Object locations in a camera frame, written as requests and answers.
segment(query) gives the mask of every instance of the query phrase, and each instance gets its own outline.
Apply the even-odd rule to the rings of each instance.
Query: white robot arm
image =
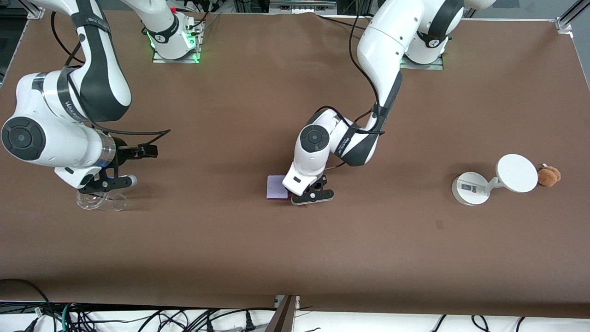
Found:
[[[156,52],[166,59],[183,57],[195,48],[195,19],[172,12],[166,0],[121,0],[137,13]]]
[[[294,160],[283,180],[285,188],[295,194],[293,204],[333,198],[331,190],[323,190],[330,152],[350,166],[361,166],[371,159],[401,86],[402,56],[405,53],[422,63],[434,61],[463,9],[463,0],[387,0],[381,6],[357,47],[359,64],[378,97],[371,117],[361,128],[329,107],[312,116],[297,138]]]
[[[150,144],[127,147],[122,139],[84,125],[89,120],[119,120],[131,104],[129,86],[119,67],[109,24],[100,6],[96,0],[34,2],[71,17],[86,62],[77,69],[64,67],[21,78],[16,110],[2,127],[4,147],[23,161],[54,167],[60,178],[85,193],[135,185],[134,176],[118,176],[118,166],[127,159],[156,157],[157,147]],[[165,40],[158,44],[161,55],[170,58],[184,55],[188,43],[184,42],[185,35],[179,36],[187,29],[184,24],[188,21],[184,17],[174,15],[165,0],[125,2],[140,14],[147,29],[158,33],[168,31]],[[106,168],[115,168],[114,178],[106,177]],[[97,173],[100,181],[94,178]]]

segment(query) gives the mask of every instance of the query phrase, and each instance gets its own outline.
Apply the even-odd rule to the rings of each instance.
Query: brown table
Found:
[[[371,106],[348,27],[222,15],[200,64],[152,64],[137,16],[107,17],[133,93],[109,125],[172,132],[157,159],[123,166],[139,184],[121,213],[80,209],[51,168],[2,149],[1,277],[30,279],[53,301],[245,307],[293,293],[315,310],[590,317],[590,93],[552,22],[460,24],[444,71],[404,70],[373,160],[329,171],[335,199],[305,208],[266,200],[266,177],[288,170],[319,106],[350,118]],[[64,15],[57,29],[72,49]],[[49,15],[31,21],[2,119],[21,76],[65,58]],[[508,153],[563,179],[478,207],[455,201],[457,175],[492,178]],[[37,299],[2,287],[1,298]]]

